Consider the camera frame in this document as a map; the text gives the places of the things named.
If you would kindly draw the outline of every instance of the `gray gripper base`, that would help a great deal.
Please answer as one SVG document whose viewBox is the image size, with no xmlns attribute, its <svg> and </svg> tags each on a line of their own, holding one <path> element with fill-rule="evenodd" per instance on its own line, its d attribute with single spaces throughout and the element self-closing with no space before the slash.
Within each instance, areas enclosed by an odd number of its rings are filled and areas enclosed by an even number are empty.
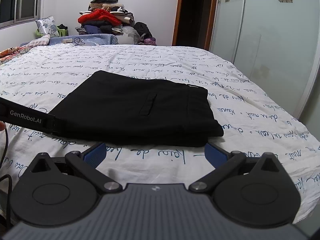
<svg viewBox="0 0 320 240">
<path fill-rule="evenodd" d="M 227 220 L 206 195 L 183 184 L 129 184 L 104 195 L 85 218 L 58 228 L 18 223 L 4 240 L 306 240 L 298 229 L 246 228 Z"/>
</svg>

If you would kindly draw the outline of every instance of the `white bedsheet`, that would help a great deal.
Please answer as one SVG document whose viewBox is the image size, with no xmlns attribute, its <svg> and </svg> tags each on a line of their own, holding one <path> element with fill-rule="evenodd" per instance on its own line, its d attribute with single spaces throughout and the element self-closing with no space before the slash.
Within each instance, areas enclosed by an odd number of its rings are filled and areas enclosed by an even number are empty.
<svg viewBox="0 0 320 240">
<path fill-rule="evenodd" d="M 48 112 L 97 70 L 207 88 L 214 117 L 225 132 L 222 138 L 212 141 L 227 151 L 240 150 L 248 156 L 277 154 L 301 194 L 295 222 L 305 218 L 316 205 L 320 196 L 320 143 L 230 62 L 205 50 L 131 45 L 41 46 L 0 67 L 0 94 Z M 10 143 L 0 173 L 11 174 L 14 184 L 37 153 L 63 156 L 94 144 L 9 124 L 7 128 Z M 4 132 L 0 141 L 2 151 Z M 214 169 L 206 161 L 203 148 L 107 145 L 107 158 L 98 170 L 123 186 L 126 182 L 183 182 L 188 186 Z"/>
</svg>

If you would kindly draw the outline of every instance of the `wooden door frame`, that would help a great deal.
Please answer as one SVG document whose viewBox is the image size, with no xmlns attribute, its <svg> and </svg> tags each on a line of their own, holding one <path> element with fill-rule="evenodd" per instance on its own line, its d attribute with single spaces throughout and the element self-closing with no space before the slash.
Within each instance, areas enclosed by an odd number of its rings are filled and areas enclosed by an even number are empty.
<svg viewBox="0 0 320 240">
<path fill-rule="evenodd" d="M 181 12 L 181 3 L 182 3 L 182 0 L 178 0 L 176 21 L 175 21 L 174 30 L 173 30 L 172 46 L 175 46 L 176 42 L 177 42 L 178 27 L 179 27 L 180 12 Z M 212 29 L 213 29 L 213 23 L 214 23 L 214 15 L 215 15 L 215 11 L 216 11 L 216 5 L 217 5 L 217 0 L 211 0 L 211 7 L 210 7 L 210 14 L 209 14 L 208 28 L 207 28 L 207 35 L 205 37 L 205 42 L 204 42 L 204 49 L 205 50 L 209 50 L 209 47 L 210 47 L 211 35 L 212 35 Z"/>
</svg>

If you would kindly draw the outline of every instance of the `black bag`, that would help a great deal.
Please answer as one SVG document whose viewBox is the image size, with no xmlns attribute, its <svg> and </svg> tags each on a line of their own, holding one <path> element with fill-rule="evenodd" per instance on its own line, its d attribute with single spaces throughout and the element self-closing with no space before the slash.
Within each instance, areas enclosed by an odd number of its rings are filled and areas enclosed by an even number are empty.
<svg viewBox="0 0 320 240">
<path fill-rule="evenodd" d="M 114 144 L 204 146 L 223 136 L 205 88 L 97 71 L 50 114 L 56 135 Z"/>
<path fill-rule="evenodd" d="M 148 26 L 145 23 L 137 22 L 134 25 L 135 30 L 139 33 L 140 37 L 145 34 L 142 39 L 152 38 L 152 34 L 148 29 Z"/>
</svg>

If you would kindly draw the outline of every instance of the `black cable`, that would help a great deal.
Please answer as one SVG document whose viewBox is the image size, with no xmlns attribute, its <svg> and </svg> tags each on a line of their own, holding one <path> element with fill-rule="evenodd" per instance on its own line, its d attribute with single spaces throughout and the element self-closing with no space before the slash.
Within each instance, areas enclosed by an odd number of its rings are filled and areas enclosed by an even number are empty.
<svg viewBox="0 0 320 240">
<path fill-rule="evenodd" d="M 70 42 L 70 43 L 74 43 L 76 46 L 85 44 L 85 42 L 83 42 L 83 40 L 81 38 L 79 38 L 79 37 L 74 38 L 73 42 Z"/>
<path fill-rule="evenodd" d="M 4 161 L 5 155 L 8 150 L 8 144 L 9 144 L 9 138 L 8 138 L 8 130 L 7 130 L 7 126 L 6 126 L 5 127 L 5 146 L 4 146 L 4 151 L 3 151 L 1 161 L 0 161 L 0 169 L 2 167 L 2 163 Z M 7 230 L 9 230 L 11 228 L 11 208 L 10 208 L 9 198 L 10 198 L 10 194 L 12 192 L 12 178 L 9 174 L 6 174 L 0 178 L 0 182 L 3 181 L 4 179 L 8 179 L 8 181 L 9 181 L 9 183 L 8 183 L 8 198 L 7 198 L 7 212 L 6 212 L 7 213 L 6 214 Z"/>
<path fill-rule="evenodd" d="M 8 144 L 9 144 L 9 140 L 8 140 L 8 130 L 7 130 L 7 126 L 5 127 L 5 146 L 4 146 L 4 151 L 1 157 L 1 161 L 0 161 L 0 169 L 2 167 L 2 163 L 4 161 L 5 155 L 7 153 L 7 149 L 8 149 Z"/>
<path fill-rule="evenodd" d="M 0 182 L 4 179 L 8 179 L 8 198 L 7 198 L 7 212 L 6 212 L 6 221 L 7 221 L 7 230 L 11 228 L 11 207 L 10 207 L 10 194 L 12 192 L 12 178 L 9 174 L 6 174 L 0 178 Z"/>
</svg>

